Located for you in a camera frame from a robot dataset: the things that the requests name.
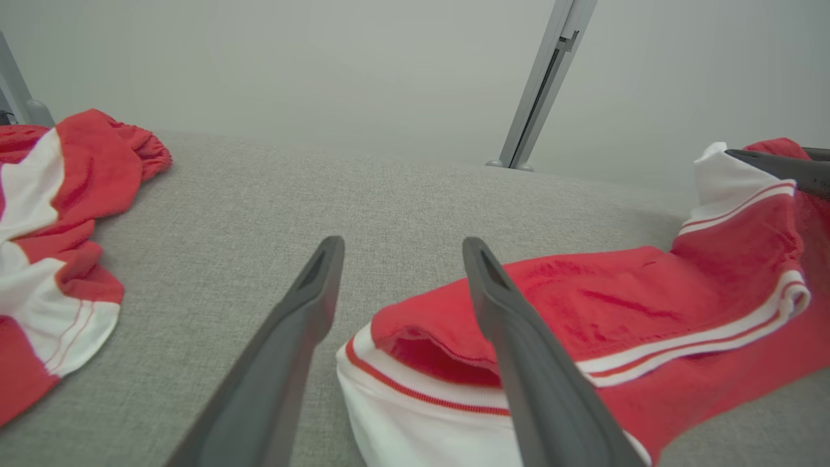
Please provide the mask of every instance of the red and white garment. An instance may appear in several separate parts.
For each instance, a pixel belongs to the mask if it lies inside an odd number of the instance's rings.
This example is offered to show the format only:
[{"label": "red and white garment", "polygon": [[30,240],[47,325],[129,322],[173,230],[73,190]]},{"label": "red and white garment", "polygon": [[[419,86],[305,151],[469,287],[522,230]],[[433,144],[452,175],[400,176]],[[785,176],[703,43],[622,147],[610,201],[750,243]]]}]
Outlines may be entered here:
[{"label": "red and white garment", "polygon": [[[808,159],[790,140],[748,149]],[[670,252],[505,266],[651,464],[693,425],[830,366],[830,204],[725,150],[695,163],[701,206]],[[384,308],[337,363],[369,467],[521,465],[466,280]]]},{"label": "red and white garment", "polygon": [[95,219],[126,211],[171,163],[152,133],[95,110],[0,126],[0,425],[112,332],[124,288],[98,265]]}]

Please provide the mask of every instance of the gathered red fabric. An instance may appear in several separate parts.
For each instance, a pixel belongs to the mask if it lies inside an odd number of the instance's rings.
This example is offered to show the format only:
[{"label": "gathered red fabric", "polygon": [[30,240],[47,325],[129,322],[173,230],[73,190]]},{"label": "gathered red fabric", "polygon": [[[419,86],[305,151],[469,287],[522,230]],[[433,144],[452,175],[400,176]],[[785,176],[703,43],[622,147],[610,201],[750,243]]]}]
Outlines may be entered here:
[{"label": "gathered red fabric", "polygon": [[[693,425],[830,366],[830,203],[725,149],[696,162],[701,207],[669,252],[505,266],[654,463]],[[809,159],[787,139],[746,149]],[[371,338],[437,381],[500,386],[466,280],[384,308]],[[396,384],[430,396],[416,381]]]},{"label": "gathered red fabric", "polygon": [[89,110],[53,129],[0,126],[0,425],[81,367],[124,296],[89,240],[169,169],[147,130]]}]

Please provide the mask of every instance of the red fabric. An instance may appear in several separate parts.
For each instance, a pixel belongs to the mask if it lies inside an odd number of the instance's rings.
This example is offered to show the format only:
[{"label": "red fabric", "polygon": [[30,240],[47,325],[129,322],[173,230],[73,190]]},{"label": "red fabric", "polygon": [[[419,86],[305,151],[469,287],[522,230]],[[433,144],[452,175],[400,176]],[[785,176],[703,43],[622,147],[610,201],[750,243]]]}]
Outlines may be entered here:
[{"label": "red fabric", "polygon": [[[786,139],[747,149],[808,159]],[[783,270],[803,270],[813,300],[773,334],[597,389],[656,463],[683,431],[830,366],[829,239],[830,204],[797,192],[684,233],[669,253],[645,247],[560,255],[505,270],[576,361],[733,322],[767,298]],[[384,308],[372,321],[372,337],[390,356],[431,376],[499,385],[466,280]]]},{"label": "red fabric", "polygon": [[[0,253],[13,259],[0,264],[0,285],[7,284],[0,288],[5,294],[0,297],[0,425],[58,382],[59,377],[49,368],[60,369],[70,349],[81,347],[90,353],[84,346],[97,345],[109,335],[124,288],[98,264],[101,247],[89,240],[95,220],[126,211],[140,183],[172,163],[170,153],[152,133],[99,111],[71,116],[54,131],[56,139],[42,140],[54,133],[34,125],[0,126],[0,220],[6,222],[4,228],[11,229],[7,233],[23,229],[14,238],[9,238],[10,233],[2,237],[0,231]],[[43,141],[49,144],[38,146]],[[25,173],[11,171],[35,153],[46,154],[48,162],[29,165]],[[56,193],[50,187],[56,187]],[[17,202],[17,207],[10,214],[7,207],[11,202]],[[43,216],[54,214],[49,214],[46,203],[56,211],[55,221],[48,225],[43,219],[51,217]],[[31,213],[22,212],[28,208]],[[15,263],[21,254],[28,264]],[[48,258],[64,264],[54,275],[54,286],[47,280],[35,288],[32,281],[39,279],[30,272]],[[60,300],[56,297],[68,301],[57,306]],[[74,302],[77,309],[68,314],[66,304]],[[88,325],[95,316],[96,303],[102,302],[116,313],[101,319],[100,314],[107,311],[98,306],[98,328],[91,329]],[[88,312],[82,313],[83,307]],[[25,323],[30,327],[28,335]],[[37,345],[41,348],[36,348],[32,336],[40,339]],[[72,368],[82,362],[73,361]]]}]

